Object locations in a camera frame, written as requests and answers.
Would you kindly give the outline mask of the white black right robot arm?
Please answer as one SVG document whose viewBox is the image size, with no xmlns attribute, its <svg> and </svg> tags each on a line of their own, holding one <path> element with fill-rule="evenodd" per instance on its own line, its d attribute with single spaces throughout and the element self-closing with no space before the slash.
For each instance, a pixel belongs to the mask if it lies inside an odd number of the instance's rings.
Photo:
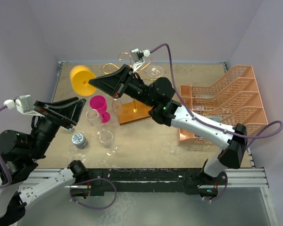
<svg viewBox="0 0 283 226">
<path fill-rule="evenodd" d="M 158 124 L 184 129 L 220 148 L 220 152 L 205 161 L 200 179 L 212 184 L 225 169 L 239 169 L 247 146 L 247 129 L 222 124 L 192 112 L 183 101 L 173 100 L 175 89 L 170 80 L 160 77 L 146 85 L 128 65 L 117 71 L 89 80 L 89 84 L 117 99 L 123 94 L 149 106 L 149 115 Z"/>
</svg>

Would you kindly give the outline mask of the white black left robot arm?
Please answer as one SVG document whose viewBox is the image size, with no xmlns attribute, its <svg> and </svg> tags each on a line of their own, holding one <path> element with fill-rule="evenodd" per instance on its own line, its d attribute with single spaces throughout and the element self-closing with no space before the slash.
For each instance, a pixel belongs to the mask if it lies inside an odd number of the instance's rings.
<svg viewBox="0 0 283 226">
<path fill-rule="evenodd" d="M 43 195 L 60 186 L 84 184 L 89 172 L 79 160 L 72 161 L 57 176 L 27 192 L 18 188 L 37 168 L 39 159 L 53 141 L 60 127 L 71 130 L 79 122 L 86 99 L 72 97 L 58 102 L 33 102 L 30 95 L 18 95 L 4 102 L 4 109 L 16 108 L 23 115 L 31 115 L 29 134 L 5 130 L 0 134 L 0 226 L 10 226 L 20 220 L 26 209 Z"/>
</svg>

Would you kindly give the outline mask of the orange plastic goblet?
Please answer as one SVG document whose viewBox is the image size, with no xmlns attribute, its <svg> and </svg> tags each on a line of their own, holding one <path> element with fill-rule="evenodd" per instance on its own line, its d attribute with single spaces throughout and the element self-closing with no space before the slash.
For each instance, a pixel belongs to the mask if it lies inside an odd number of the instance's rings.
<svg viewBox="0 0 283 226">
<path fill-rule="evenodd" d="M 71 70 L 69 77 L 72 89 L 76 94 L 88 97 L 97 91 L 96 87 L 89 84 L 89 80 L 97 77 L 88 67 L 84 65 L 75 66 Z"/>
</svg>

